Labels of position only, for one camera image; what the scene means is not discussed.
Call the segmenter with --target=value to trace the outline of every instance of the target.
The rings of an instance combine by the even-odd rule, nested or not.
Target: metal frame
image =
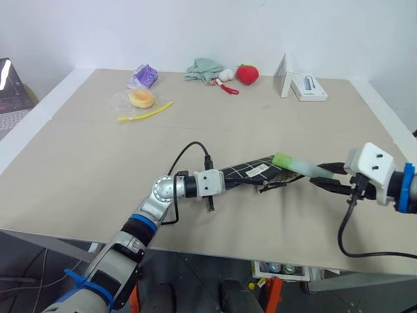
[[[284,281],[279,277],[268,279],[266,282],[266,292],[268,303],[266,304],[265,313],[275,313],[278,303],[282,302],[281,289]]]
[[[20,233],[17,231],[9,230],[3,230],[2,232],[88,263],[94,259],[103,245],[100,243],[91,243],[89,250],[86,251],[54,237],[35,235],[33,233]]]
[[[417,275],[350,273],[307,283],[308,291],[328,291],[390,284],[417,279]]]

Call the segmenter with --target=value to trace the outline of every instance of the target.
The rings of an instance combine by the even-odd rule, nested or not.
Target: laptop
[[[33,108],[12,61],[0,59],[0,140]]]

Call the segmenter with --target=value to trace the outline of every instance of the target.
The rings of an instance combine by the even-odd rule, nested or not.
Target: small white device
[[[213,196],[224,192],[224,175],[222,171],[206,170],[194,172],[199,197]]]
[[[291,87],[299,101],[325,101],[327,99],[326,91],[311,74],[294,74]]]
[[[274,84],[278,88],[278,93],[281,98],[288,97],[289,88],[294,75],[292,63],[291,56],[288,53],[285,53],[275,73],[276,82],[274,82]]]

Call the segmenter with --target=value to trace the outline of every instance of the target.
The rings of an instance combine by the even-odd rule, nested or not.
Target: yellow plastic strip
[[[121,121],[135,121],[136,119],[146,119],[147,117],[150,117],[152,115],[158,114],[162,111],[164,111],[165,109],[168,109],[170,106],[172,106],[174,104],[174,102],[168,102],[165,106],[163,106],[162,108],[159,108],[153,112],[150,112],[148,114],[143,114],[143,115],[137,115],[137,116],[133,116],[133,117],[129,117],[129,116],[124,116],[124,117],[118,117],[117,121],[121,122]]]

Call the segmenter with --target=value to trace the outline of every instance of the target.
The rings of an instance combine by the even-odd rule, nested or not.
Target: laptop screen
[[[33,107],[10,59],[0,59],[0,114]]]

